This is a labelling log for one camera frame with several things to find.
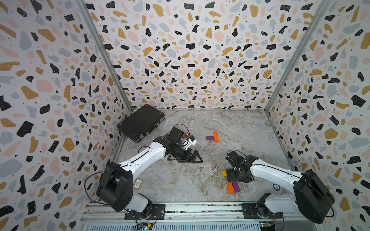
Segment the orange long block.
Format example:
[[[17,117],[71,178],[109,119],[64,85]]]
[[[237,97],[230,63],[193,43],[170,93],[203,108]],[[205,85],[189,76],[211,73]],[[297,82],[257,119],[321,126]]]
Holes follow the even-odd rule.
[[[214,131],[214,142],[219,142],[218,132]]]

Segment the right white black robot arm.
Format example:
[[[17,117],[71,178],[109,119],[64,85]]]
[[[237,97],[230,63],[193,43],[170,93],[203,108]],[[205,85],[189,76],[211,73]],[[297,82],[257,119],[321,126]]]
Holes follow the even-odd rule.
[[[247,209],[251,215],[270,218],[276,213],[301,214],[316,224],[334,216],[335,199],[314,171],[284,169],[238,150],[230,150],[225,159],[232,166],[226,171],[229,183],[250,183],[261,178],[272,182],[275,190],[289,191],[289,194],[265,193],[254,208]]]

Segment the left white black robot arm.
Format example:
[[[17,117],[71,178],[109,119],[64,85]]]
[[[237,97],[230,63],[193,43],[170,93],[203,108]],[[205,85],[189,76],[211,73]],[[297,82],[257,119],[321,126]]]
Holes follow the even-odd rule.
[[[193,136],[180,145],[185,136],[184,132],[173,127],[168,134],[155,138],[136,156],[119,164],[109,163],[100,178],[97,196],[116,212],[128,210],[148,217],[152,212],[152,201],[134,193],[134,181],[152,164],[166,156],[169,157],[168,160],[179,163],[203,163],[198,151],[192,151],[190,148],[197,142]]]

